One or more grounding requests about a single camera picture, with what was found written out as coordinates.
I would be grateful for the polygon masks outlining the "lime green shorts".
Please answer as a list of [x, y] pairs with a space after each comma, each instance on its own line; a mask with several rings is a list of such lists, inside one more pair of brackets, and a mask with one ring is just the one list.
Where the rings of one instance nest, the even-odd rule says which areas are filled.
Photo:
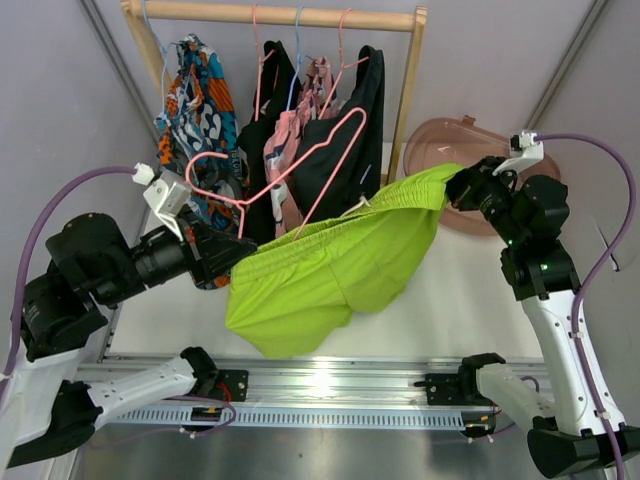
[[444, 164], [378, 191], [343, 217], [310, 223], [262, 245], [231, 272], [225, 326], [270, 359], [315, 351], [354, 313], [377, 313], [406, 288], [432, 245]]

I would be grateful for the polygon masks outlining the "pink shark print shorts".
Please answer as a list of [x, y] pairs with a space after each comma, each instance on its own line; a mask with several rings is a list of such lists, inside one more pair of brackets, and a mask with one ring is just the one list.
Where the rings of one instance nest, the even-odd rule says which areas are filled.
[[[274, 134], [267, 140], [263, 151], [265, 173], [268, 184], [286, 170], [296, 159], [296, 151], [303, 138], [303, 130], [316, 117], [327, 101], [334, 77], [331, 63], [326, 57], [311, 60], [298, 104], [292, 111], [285, 110], [276, 122]], [[322, 119], [336, 116], [344, 102], [334, 94], [333, 104], [329, 106]], [[275, 236], [280, 237], [299, 226], [303, 215], [294, 197], [295, 183], [288, 175], [270, 190], [272, 213], [275, 220]]]

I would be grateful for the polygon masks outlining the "light blue wire hanger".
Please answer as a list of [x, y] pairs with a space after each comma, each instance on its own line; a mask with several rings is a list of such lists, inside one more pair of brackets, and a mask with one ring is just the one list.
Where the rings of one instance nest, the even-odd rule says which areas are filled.
[[298, 97], [302, 90], [302, 82], [300, 78], [303, 61], [306, 55], [302, 49], [301, 41], [301, 15], [305, 11], [306, 7], [300, 5], [296, 10], [294, 20], [294, 35], [295, 35], [295, 58], [294, 58], [294, 74], [289, 84], [288, 97], [286, 103], [286, 110], [292, 111], [298, 104]]

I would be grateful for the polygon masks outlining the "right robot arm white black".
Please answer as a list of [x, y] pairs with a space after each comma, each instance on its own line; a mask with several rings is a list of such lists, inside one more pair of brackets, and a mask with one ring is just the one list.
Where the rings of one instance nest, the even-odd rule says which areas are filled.
[[586, 327], [580, 281], [559, 240], [569, 216], [568, 189], [545, 175], [520, 187], [513, 171], [487, 157], [446, 184], [451, 205], [478, 211], [504, 241], [501, 270], [538, 340], [552, 400], [519, 378], [496, 353], [464, 358], [456, 389], [468, 403], [490, 400], [525, 433], [529, 454], [548, 479], [615, 468], [639, 453], [639, 430], [627, 424], [597, 365]]

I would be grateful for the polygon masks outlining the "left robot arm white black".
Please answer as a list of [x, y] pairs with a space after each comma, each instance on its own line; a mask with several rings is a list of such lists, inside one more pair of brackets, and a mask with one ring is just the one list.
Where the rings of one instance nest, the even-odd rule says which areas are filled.
[[207, 287], [257, 247], [218, 231], [188, 209], [135, 245], [102, 213], [72, 219], [46, 243], [46, 272], [25, 288], [18, 310], [16, 365], [1, 403], [1, 464], [18, 467], [64, 455], [109, 421], [157, 401], [185, 397], [224, 405], [237, 393], [200, 347], [115, 381], [76, 379], [83, 350], [106, 309], [182, 274]]

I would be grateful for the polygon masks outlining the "colourful patterned shorts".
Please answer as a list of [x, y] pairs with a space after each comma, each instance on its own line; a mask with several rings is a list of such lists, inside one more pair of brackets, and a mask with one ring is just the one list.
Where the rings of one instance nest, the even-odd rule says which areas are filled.
[[183, 177], [191, 170], [193, 184], [234, 200], [248, 198], [248, 167], [238, 146], [238, 125], [232, 97], [217, 53], [195, 34], [175, 45], [178, 73], [168, 89], [155, 125], [160, 166]]

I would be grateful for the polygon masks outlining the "black shorts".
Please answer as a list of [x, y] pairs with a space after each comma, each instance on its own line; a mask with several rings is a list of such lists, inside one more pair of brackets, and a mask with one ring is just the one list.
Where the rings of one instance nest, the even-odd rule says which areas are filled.
[[[249, 197], [268, 184], [263, 151], [267, 140], [274, 134], [280, 114], [286, 110], [289, 84], [294, 74], [294, 66], [281, 41], [266, 41], [264, 53], [270, 51], [273, 54], [263, 67], [259, 120], [255, 122], [251, 117], [238, 137], [239, 153], [248, 167]], [[248, 207], [243, 236], [258, 245], [275, 239], [275, 220], [269, 193]]]

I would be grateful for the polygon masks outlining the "far left blue hanger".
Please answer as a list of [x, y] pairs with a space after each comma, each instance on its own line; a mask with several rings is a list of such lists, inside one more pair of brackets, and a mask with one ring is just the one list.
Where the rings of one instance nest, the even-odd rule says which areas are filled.
[[153, 37], [153, 40], [156, 44], [156, 46], [158, 47], [158, 50], [160, 52], [160, 56], [161, 56], [161, 61], [162, 61], [162, 68], [161, 68], [161, 73], [160, 73], [160, 94], [161, 94], [161, 98], [165, 99], [166, 97], [166, 87], [167, 87], [167, 80], [165, 79], [166, 74], [167, 74], [167, 56], [168, 56], [168, 49], [166, 48], [166, 46], [161, 42], [161, 40], [159, 39], [158, 35], [156, 34], [150, 20], [149, 20], [149, 16], [147, 14], [147, 1], [146, 0], [142, 0], [142, 14], [143, 14], [143, 19], [144, 22], [146, 24], [146, 26], [148, 27], [151, 36]]

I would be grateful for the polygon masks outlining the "brown translucent plastic basket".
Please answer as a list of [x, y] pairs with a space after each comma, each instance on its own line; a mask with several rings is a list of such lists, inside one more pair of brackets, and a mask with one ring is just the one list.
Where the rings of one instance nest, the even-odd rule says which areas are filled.
[[[411, 135], [404, 151], [403, 170], [411, 176], [447, 163], [473, 166], [487, 156], [508, 157], [509, 139], [475, 126], [475, 118], [433, 118], [427, 120]], [[561, 179], [556, 162], [547, 154], [544, 159], [519, 174], [517, 186], [533, 175], [547, 175]], [[480, 212], [459, 212], [449, 206], [443, 211], [440, 223], [452, 230], [473, 236], [497, 234]]]

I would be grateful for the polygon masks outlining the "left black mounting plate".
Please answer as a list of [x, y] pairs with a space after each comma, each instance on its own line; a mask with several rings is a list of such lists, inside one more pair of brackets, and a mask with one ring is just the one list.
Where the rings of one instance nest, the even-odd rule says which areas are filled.
[[228, 403], [245, 402], [249, 386], [247, 370], [220, 370], [215, 379], [208, 379], [197, 395]]

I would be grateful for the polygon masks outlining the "black mounting plate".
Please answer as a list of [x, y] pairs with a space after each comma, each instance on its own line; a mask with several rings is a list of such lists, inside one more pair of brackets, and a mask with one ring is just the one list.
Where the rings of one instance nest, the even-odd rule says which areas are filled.
[[245, 402], [249, 386], [247, 370], [220, 370], [215, 379], [208, 379], [197, 395], [228, 403]]
[[413, 383], [422, 390], [431, 406], [461, 406], [468, 402], [457, 374], [429, 373]]

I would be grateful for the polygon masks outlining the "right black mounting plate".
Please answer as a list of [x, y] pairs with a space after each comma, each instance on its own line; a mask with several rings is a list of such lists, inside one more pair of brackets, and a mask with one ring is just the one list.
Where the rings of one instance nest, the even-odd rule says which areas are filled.
[[413, 383], [422, 390], [431, 406], [461, 406], [468, 402], [457, 374], [429, 373]]

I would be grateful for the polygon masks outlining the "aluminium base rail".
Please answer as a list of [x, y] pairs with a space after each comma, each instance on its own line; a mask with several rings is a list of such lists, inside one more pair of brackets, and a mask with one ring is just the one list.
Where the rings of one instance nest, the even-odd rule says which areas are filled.
[[[112, 355], [101, 362], [85, 362], [77, 380], [115, 380], [167, 362], [170, 355]], [[347, 407], [426, 405], [424, 389], [414, 386], [426, 374], [457, 373], [460, 358], [338, 358], [319, 356], [302, 359], [267, 360], [238, 356], [216, 357], [221, 370], [249, 372], [247, 404], [262, 406], [328, 405]], [[541, 360], [508, 360], [513, 372], [538, 380], [540, 393], [553, 400], [545, 364]]]

